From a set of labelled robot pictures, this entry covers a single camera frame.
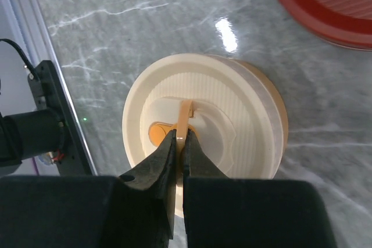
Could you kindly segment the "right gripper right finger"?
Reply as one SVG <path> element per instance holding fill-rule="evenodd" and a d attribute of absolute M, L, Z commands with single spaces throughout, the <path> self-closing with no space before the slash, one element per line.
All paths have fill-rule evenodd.
<path fill-rule="evenodd" d="M 233 179 L 184 147 L 183 210 L 189 247 L 336 247 L 325 204 L 306 181 Z"/>

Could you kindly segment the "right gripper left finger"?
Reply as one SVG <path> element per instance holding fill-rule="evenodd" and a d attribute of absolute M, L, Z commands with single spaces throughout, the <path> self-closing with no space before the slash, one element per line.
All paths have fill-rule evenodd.
<path fill-rule="evenodd" d="M 175 131 L 119 177 L 3 177 L 1 246 L 167 247 L 175 178 Z"/>

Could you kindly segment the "cream round lid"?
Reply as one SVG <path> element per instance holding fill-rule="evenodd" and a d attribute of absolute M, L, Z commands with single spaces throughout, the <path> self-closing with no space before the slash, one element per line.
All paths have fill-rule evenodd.
<path fill-rule="evenodd" d="M 181 103 L 192 101 L 189 125 L 205 155 L 228 177 L 250 178 L 255 152 L 264 151 L 261 107 L 235 59 L 182 53 L 148 66 L 131 87 L 123 111 L 127 158 L 136 166 L 176 124 Z"/>

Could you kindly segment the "cream white bowl container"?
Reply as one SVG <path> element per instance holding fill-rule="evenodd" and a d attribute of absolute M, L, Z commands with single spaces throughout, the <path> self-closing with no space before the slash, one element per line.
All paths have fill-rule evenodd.
<path fill-rule="evenodd" d="M 257 116 L 263 134 L 264 151 L 255 152 L 255 161 L 250 178 L 271 179 L 275 176 L 288 143 L 288 116 L 284 101 L 275 85 L 257 67 L 243 60 L 234 60 L 239 73 L 247 80 L 261 107 L 257 110 L 263 116 Z"/>

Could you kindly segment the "red round lid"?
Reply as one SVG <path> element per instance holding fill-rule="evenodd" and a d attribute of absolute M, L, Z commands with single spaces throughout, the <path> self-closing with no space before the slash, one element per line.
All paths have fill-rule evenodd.
<path fill-rule="evenodd" d="M 278 0 L 316 36 L 346 48 L 371 50 L 371 0 Z"/>

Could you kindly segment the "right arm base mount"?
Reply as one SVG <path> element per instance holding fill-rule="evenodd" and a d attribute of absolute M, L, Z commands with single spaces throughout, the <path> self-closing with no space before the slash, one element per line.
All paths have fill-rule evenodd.
<path fill-rule="evenodd" d="M 43 135 L 52 150 L 47 151 L 60 175 L 96 175 L 87 142 L 67 94 L 67 87 L 58 69 L 50 60 L 35 68 L 37 78 L 28 78 L 37 112 L 42 119 Z"/>

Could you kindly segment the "aluminium mounting rail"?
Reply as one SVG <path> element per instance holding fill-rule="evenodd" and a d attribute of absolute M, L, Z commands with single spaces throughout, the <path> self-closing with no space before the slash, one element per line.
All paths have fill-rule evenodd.
<path fill-rule="evenodd" d="M 36 165 L 37 159 L 58 168 L 43 143 L 42 119 L 37 112 L 28 78 L 43 60 L 52 61 L 62 76 L 37 0 L 1 0 L 1 173 L 15 172 L 21 163 Z"/>

